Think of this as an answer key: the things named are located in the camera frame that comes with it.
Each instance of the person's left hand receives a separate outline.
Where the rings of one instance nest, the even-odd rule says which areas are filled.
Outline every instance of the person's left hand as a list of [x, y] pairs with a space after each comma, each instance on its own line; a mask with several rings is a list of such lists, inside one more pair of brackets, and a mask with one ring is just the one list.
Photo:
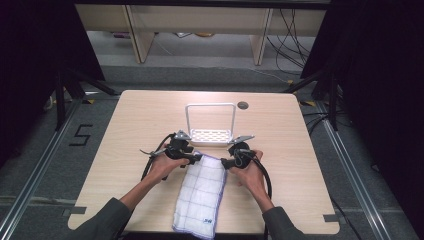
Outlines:
[[147, 175], [153, 177], [157, 184], [160, 183], [162, 178], [168, 176], [172, 170], [181, 165], [187, 165], [189, 162], [190, 161], [186, 158], [173, 160], [167, 157], [165, 153], [161, 153], [153, 160], [152, 166], [150, 167], [150, 171]]

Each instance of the gray carpet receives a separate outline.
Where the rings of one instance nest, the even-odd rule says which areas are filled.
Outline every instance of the gray carpet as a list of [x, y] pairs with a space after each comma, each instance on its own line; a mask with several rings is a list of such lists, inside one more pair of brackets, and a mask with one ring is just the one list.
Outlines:
[[[297, 77], [279, 71], [263, 71], [265, 73], [263, 74], [247, 69], [104, 66], [103, 71], [107, 79], [106, 84], [119, 91], [126, 89], [161, 89], [280, 92], [288, 87], [288, 84], [284, 81], [289, 79], [295, 82], [299, 81]], [[83, 86], [86, 91], [99, 91], [86, 84]], [[299, 101], [311, 100], [312, 89], [313, 84], [299, 90], [296, 93]], [[34, 199], [25, 211], [12, 239], [60, 239], [61, 236], [69, 232], [66, 210], [73, 206], [72, 202], [78, 197], [118, 101], [105, 94], [94, 96], [96, 96], [93, 97], [96, 100], [93, 104], [82, 104], [77, 110], [49, 169], [35, 192], [34, 197], [38, 199]], [[317, 108], [302, 106], [301, 110], [306, 114], [316, 112]], [[305, 123], [316, 117], [316, 115], [305, 116]], [[55, 110], [43, 114], [37, 121], [33, 132], [28, 136], [28, 141], [21, 148], [21, 155], [8, 161], [0, 170], [1, 216], [7, 213], [11, 206], [10, 197], [16, 196], [22, 189], [32, 168], [47, 145], [55, 127]], [[354, 159], [377, 207], [382, 211], [382, 216], [389, 226], [389, 232], [393, 239], [418, 239], [384, 179], [377, 172], [371, 170], [370, 164], [372, 161], [355, 129], [349, 126], [348, 117], [339, 115], [338, 121], [340, 122], [339, 134], [342, 136], [349, 154]], [[92, 125], [92, 127], [81, 130], [81, 133], [91, 135], [90, 139], [85, 146], [69, 146], [71, 143], [82, 141], [82, 139], [74, 137], [81, 124]], [[317, 125], [314, 129], [311, 140], [330, 195], [341, 206], [362, 239], [375, 239], [322, 124]], [[63, 200], [52, 203], [51, 199]], [[345, 220], [341, 220], [340, 226], [341, 230], [336, 235], [308, 236], [308, 239], [357, 239]]]

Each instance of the hand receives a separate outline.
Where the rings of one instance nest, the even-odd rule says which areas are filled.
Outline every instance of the hand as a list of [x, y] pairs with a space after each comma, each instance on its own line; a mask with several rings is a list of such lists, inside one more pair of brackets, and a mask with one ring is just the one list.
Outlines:
[[[253, 151], [256, 153], [256, 156], [260, 161], [263, 156], [263, 152], [259, 150]], [[249, 189], [262, 212], [266, 212], [267, 210], [274, 207], [274, 204], [265, 191], [264, 176], [262, 171], [259, 169], [256, 163], [251, 161], [244, 169], [232, 167], [230, 168], [230, 172], [237, 175], [240, 180], [240, 186], [244, 185], [247, 189]]]
[[181, 165], [187, 165], [189, 162], [190, 161], [185, 158], [173, 160], [168, 158], [165, 153], [161, 153], [153, 160], [152, 166], [150, 167], [150, 171], [147, 176], [152, 177], [157, 184], [160, 183], [162, 178], [168, 176], [172, 170]]

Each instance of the wooden tabletop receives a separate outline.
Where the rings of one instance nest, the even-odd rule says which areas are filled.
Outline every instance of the wooden tabletop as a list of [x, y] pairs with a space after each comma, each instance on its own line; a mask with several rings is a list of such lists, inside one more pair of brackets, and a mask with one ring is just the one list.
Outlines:
[[[180, 129], [188, 133], [187, 104], [239, 102], [246, 102], [249, 107], [236, 109], [234, 137], [255, 136], [247, 143], [251, 149], [264, 152], [261, 162], [271, 178], [274, 204], [282, 206], [294, 225], [306, 234], [336, 234], [338, 222], [324, 220], [324, 215], [335, 213], [298, 102], [294, 95], [277, 93], [123, 92], [76, 203], [76, 207], [86, 207], [86, 211], [72, 214], [69, 227], [75, 229], [110, 198], [119, 199], [140, 181], [148, 160], [140, 149], [153, 151], [163, 138]], [[222, 123], [222, 128], [229, 129], [231, 116], [218, 109], [201, 114], [202, 121], [197, 124], [221, 128], [216, 124]], [[193, 113], [190, 121], [195, 120]], [[225, 146], [195, 149], [217, 158], [230, 157]], [[126, 230], [172, 232], [185, 172], [186, 168], [178, 168], [154, 187], [134, 211]], [[229, 173], [216, 232], [249, 234], [263, 233], [263, 229], [258, 205]]]

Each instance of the checkered cloth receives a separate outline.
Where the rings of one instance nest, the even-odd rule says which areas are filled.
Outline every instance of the checkered cloth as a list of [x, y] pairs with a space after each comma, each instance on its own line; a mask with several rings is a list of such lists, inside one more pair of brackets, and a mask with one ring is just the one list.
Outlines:
[[172, 228], [200, 239], [213, 239], [227, 171], [220, 159], [203, 155], [188, 167], [181, 186]]

